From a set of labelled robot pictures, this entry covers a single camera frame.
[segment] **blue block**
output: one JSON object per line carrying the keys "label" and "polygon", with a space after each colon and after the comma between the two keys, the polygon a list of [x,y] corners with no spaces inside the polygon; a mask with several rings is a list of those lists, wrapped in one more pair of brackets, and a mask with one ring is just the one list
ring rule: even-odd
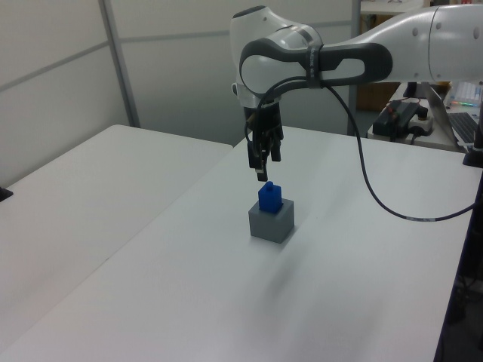
{"label": "blue block", "polygon": [[277,213],[281,208],[281,187],[267,182],[258,192],[260,210],[267,213]]}

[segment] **white table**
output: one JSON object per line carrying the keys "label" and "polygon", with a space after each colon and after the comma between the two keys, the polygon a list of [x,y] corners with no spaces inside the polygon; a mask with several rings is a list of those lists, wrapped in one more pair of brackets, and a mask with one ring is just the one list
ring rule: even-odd
{"label": "white table", "polygon": [[398,15],[424,8],[425,5],[426,3],[424,0],[403,0],[403,2],[375,0],[373,2],[361,2],[361,15]]}
{"label": "white table", "polygon": [[0,203],[0,351],[207,173],[231,146],[113,126]]}
{"label": "white table", "polygon": [[[396,92],[392,95],[391,100],[401,100],[404,98],[404,92],[406,87],[408,86],[407,83],[401,83],[398,87]],[[408,100],[404,100],[403,102],[417,102],[418,99],[410,98]],[[432,112],[429,107],[428,101],[426,99],[420,100],[420,105],[426,107],[428,109],[429,117],[432,117]],[[474,107],[465,107],[465,106],[455,106],[449,105],[450,108],[447,109],[448,113],[458,113],[458,112],[469,112],[470,114],[475,116],[475,119],[478,120],[479,117],[479,108]],[[406,137],[398,138],[395,141],[397,143],[405,143],[410,144],[413,135],[408,134]],[[372,126],[369,128],[368,131],[368,138],[373,140],[382,140],[382,141],[389,141],[389,137],[380,136],[378,134],[374,134]],[[444,149],[446,151],[453,151],[453,152],[464,152],[462,148],[458,148],[454,145],[452,140],[448,137],[448,135],[444,132],[444,130],[439,126],[439,123],[434,121],[433,122],[433,131],[429,136],[421,136],[414,140],[415,146],[421,147],[429,147],[432,149]]]}
{"label": "white table", "polygon": [[[481,170],[459,153],[363,146],[376,193],[399,212],[474,201]],[[431,362],[469,214],[389,215],[353,137],[285,127],[281,151],[269,176],[295,202],[288,242],[250,236],[261,184],[242,142],[0,361]]]}

